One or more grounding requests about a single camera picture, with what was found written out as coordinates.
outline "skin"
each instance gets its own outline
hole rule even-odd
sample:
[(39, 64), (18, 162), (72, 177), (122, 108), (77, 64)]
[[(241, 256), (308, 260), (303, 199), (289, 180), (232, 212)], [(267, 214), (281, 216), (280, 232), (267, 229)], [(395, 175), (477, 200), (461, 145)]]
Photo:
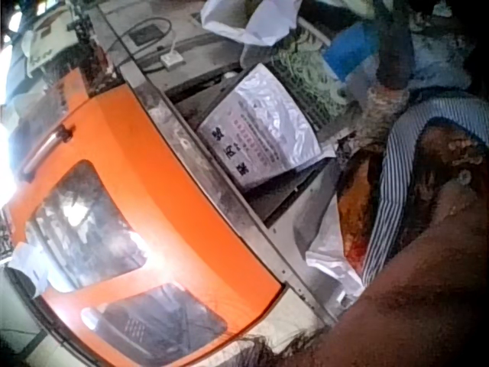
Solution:
[(330, 333), (281, 367), (415, 367), (460, 358), (487, 322), (487, 201), (467, 190), (453, 183), (442, 190), (432, 225)]

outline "white plastic bag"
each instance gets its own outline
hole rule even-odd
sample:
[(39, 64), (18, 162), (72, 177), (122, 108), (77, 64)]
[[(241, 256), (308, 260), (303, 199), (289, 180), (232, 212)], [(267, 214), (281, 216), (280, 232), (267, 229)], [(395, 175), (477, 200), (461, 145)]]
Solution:
[(306, 117), (262, 64), (215, 107), (197, 133), (243, 190), (308, 167), (321, 154)]
[(273, 46), (296, 27), (302, 0), (263, 0), (250, 20), (246, 0), (208, 0), (200, 12), (204, 29), (243, 44)]
[(306, 252), (306, 262), (339, 281), (349, 296), (356, 298), (363, 292), (360, 277), (345, 257), (336, 195), (322, 218), (318, 235)]

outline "cable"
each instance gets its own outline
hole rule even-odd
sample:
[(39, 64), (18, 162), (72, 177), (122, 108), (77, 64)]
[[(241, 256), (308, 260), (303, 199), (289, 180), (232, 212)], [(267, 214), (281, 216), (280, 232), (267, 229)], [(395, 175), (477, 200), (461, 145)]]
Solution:
[(23, 330), (16, 330), (16, 329), (0, 329), (0, 333), (3, 333), (4, 331), (9, 333), (17, 333), (17, 334), (25, 334), (25, 335), (37, 335), (37, 333), (31, 331), (23, 331)]
[(175, 44), (176, 44), (176, 32), (172, 29), (171, 32), (173, 33), (173, 42), (171, 43), (171, 48), (170, 48), (170, 54), (173, 53), (173, 50), (175, 50)]
[(130, 27), (127, 31), (125, 31), (124, 33), (122, 33), (121, 35), (116, 35), (117, 39), (107, 48), (107, 50), (105, 51), (107, 54), (108, 52), (118, 43), (118, 42), (121, 42), (122, 43), (122, 38), (127, 36), (128, 34), (130, 34), (132, 31), (134, 31), (135, 29), (137, 29), (138, 27), (140, 27), (141, 25), (145, 24), (145, 23), (148, 23), (149, 21), (165, 21), (167, 24), (168, 24), (168, 29), (163, 33), (162, 36), (159, 36), (159, 38), (155, 39), (155, 40), (152, 40), (150, 43), (144, 45), (142, 48), (140, 48), (139, 50), (137, 50), (136, 52), (134, 52), (133, 54), (129, 53), (130, 56), (127, 57), (126, 59), (124, 59), (122, 62), (120, 62), (117, 66), (121, 66), (123, 63), (126, 63), (128, 62), (131, 58), (135, 58), (135, 56), (137, 54), (139, 54), (140, 52), (144, 51), (144, 50), (147, 50), (149, 47), (151, 46), (154, 46), (155, 44), (157, 44), (158, 42), (162, 41), (168, 34), (170, 34), (170, 32), (173, 30), (173, 24), (172, 22), (170, 21), (170, 19), (166, 19), (166, 18), (163, 18), (163, 17), (151, 17), (151, 18), (146, 18), (144, 19), (143, 21), (139, 21), (138, 23), (136, 23), (135, 25), (133, 25), (132, 27)]
[(152, 73), (157, 73), (158, 71), (161, 71), (161, 70), (165, 70), (167, 67), (166, 66), (162, 66), (162, 67), (155, 67), (153, 69), (149, 69), (149, 70), (142, 70), (143, 74), (152, 74)]

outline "blue cloth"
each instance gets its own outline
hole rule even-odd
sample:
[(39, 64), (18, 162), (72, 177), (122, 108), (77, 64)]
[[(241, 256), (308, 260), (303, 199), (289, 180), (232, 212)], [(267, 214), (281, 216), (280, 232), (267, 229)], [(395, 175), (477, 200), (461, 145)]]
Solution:
[(372, 23), (353, 24), (335, 37), (322, 55), (338, 78), (344, 82), (347, 76), (379, 49), (378, 36)]

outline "transparent window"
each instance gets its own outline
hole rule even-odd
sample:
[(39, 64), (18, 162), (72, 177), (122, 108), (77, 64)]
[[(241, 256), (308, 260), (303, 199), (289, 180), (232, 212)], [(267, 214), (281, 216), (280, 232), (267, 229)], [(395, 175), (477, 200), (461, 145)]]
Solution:
[(26, 236), (48, 254), (50, 283), (73, 291), (140, 268), (147, 252), (94, 167), (79, 162), (28, 221)]
[(39, 102), (29, 105), (26, 116), (8, 139), (10, 165), (17, 170), (22, 161), (40, 143), (42, 138), (66, 114), (66, 100), (63, 91), (52, 88)]
[(82, 312), (84, 324), (142, 366), (188, 356), (226, 329), (225, 321), (179, 284), (166, 284)]

